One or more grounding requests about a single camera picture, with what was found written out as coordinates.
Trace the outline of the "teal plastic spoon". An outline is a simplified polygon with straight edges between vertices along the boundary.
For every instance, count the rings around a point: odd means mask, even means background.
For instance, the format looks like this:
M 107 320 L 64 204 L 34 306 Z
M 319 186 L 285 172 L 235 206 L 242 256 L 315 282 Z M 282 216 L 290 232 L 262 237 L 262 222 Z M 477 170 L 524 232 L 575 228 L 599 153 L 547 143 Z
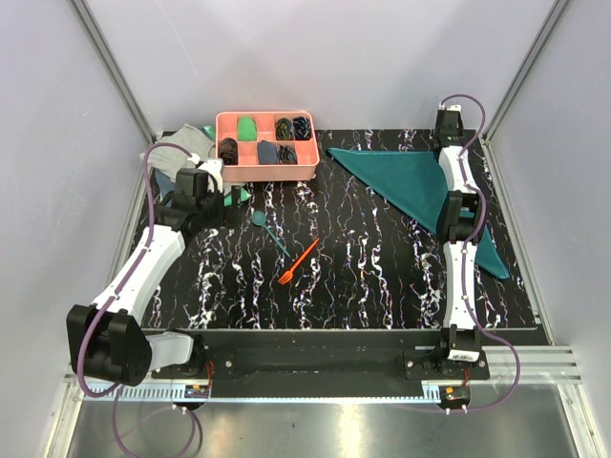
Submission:
M 258 227 L 264 229 L 264 231 L 271 237 L 271 239 L 276 243 L 276 245 L 280 248 L 281 252 L 289 257 L 286 247 L 283 243 L 278 239 L 278 237 L 273 233 L 270 227 L 267 225 L 266 214 L 263 211 L 255 211 L 251 217 L 252 223 Z

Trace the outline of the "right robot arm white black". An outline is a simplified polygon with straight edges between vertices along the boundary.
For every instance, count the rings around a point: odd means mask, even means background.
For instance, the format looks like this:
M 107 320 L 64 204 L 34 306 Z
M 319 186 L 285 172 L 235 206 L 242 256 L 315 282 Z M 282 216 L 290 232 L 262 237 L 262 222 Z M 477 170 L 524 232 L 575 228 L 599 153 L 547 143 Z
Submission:
M 447 269 L 446 311 L 433 366 L 455 379 L 477 364 L 481 342 L 474 310 L 474 268 L 485 202 L 463 146 L 461 107 L 441 105 L 434 129 L 435 156 L 448 192 L 436 224 Z

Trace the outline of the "orange plastic fork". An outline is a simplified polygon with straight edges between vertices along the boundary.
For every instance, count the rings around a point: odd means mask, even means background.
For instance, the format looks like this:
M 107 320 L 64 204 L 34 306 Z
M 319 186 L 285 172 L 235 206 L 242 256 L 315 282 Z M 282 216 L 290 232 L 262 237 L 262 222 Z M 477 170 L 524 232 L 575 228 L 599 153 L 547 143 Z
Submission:
M 290 283 L 292 281 L 292 279 L 294 277 L 294 273 L 297 270 L 297 268 L 308 257 L 308 255 L 316 247 L 316 245 L 318 244 L 319 241 L 320 241 L 319 238 L 315 239 L 307 247 L 307 249 L 304 251 L 304 253 L 293 262 L 292 266 L 288 270 L 286 270 L 285 272 L 282 273 L 282 275 L 278 278 L 278 283 L 279 284 L 287 284 L 287 283 Z

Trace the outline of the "teal cloth napkin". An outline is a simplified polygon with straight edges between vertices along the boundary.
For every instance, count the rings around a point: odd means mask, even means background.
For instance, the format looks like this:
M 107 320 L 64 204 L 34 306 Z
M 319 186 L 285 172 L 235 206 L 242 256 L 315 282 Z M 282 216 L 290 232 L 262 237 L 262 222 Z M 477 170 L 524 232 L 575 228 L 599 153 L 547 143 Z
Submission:
M 327 152 L 382 198 L 432 234 L 437 233 L 448 185 L 434 153 L 340 148 Z

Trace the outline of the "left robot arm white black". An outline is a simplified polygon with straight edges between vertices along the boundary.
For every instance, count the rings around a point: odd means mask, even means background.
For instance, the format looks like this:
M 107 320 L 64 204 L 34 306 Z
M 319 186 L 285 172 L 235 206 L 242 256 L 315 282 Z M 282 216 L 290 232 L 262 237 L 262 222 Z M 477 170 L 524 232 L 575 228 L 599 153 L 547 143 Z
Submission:
M 139 385 L 145 376 L 173 366 L 187 378 L 205 369 L 206 355 L 185 332 L 147 335 L 141 322 L 149 300 L 191 240 L 224 223 L 223 163 L 208 159 L 182 168 L 175 188 L 149 204 L 149 225 L 117 276 L 90 305 L 68 313 L 71 364 L 80 383 Z

